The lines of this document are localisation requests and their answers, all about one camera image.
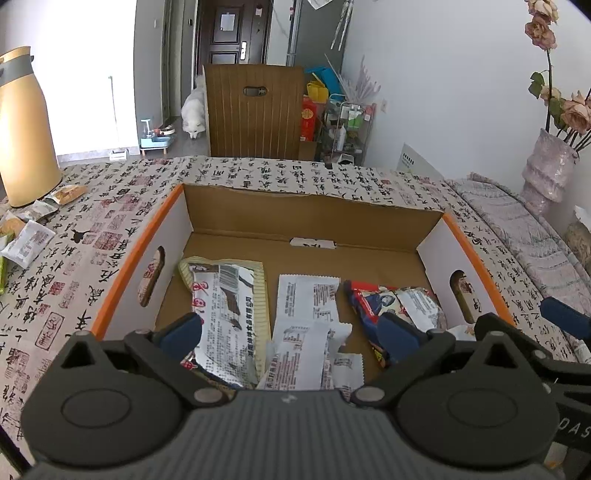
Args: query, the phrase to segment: bottle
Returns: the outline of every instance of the bottle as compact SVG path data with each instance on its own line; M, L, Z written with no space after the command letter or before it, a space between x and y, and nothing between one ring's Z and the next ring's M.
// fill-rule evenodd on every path
M347 138L347 129L345 125L341 125L339 131L336 134L336 149L339 151L343 151L345 147L345 139Z

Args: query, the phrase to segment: barcode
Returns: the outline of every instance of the barcode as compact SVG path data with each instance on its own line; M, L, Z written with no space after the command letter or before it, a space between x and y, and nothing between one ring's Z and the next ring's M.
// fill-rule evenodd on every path
M275 375L277 374L277 364L279 363L279 355L275 355L273 360L271 361L271 366L269 367L269 374L267 375L267 382L265 383L265 388L273 388L273 383L275 382Z
M220 265L220 287L238 293L238 269L231 265Z

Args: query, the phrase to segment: plastic bag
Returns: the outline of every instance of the plastic bag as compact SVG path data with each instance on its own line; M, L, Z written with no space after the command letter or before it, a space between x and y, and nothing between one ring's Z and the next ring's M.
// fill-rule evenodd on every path
M32 205L29 205L25 208L16 211L15 215L21 220L28 222L29 220L38 221L43 217L51 215L56 211L56 206L53 206L46 202L40 202L39 200L35 200L35 202Z
M83 193L86 193L86 190L86 185L65 185L46 195L46 198L53 200L58 205L65 205L72 200L76 200Z
M7 235L12 232L15 236L18 236L23 228L25 228L25 222L10 210L4 213L2 219L0 219L0 235Z
M25 225L18 237L0 251L0 255L15 262L22 268L27 268L54 235L55 232L52 232L49 228L31 220Z

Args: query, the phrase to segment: tablecloth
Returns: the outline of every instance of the tablecloth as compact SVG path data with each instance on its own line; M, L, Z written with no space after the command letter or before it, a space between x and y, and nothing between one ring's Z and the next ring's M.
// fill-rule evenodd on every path
M65 169L63 184L85 184L88 193L47 222L57 235L29 268L9 269L7 292L0 297L0 358L5 364L0 424L26 455L20 428L24 402L72 333L91 327L132 244L181 182L449 211L483 259L518 327L555 358L576 360L560 330L541 318L542 296L524 270L444 181L392 170L357 166L329 170L314 162L254 158L79 165ZM13 473L2 460L0 478L8 479Z

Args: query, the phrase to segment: box handle hole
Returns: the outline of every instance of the box handle hole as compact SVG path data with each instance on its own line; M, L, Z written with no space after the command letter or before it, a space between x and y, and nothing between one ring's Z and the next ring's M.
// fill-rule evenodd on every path
M456 297L464 320L466 323L474 324L482 315L482 307L466 274L462 270L456 270L450 277L449 286Z
M164 252L164 248L158 247L154 253L152 261L144 272L144 276L139 282L138 301L142 307L147 307L148 303L150 302L156 282L158 281L160 273L164 268L165 260L166 253Z

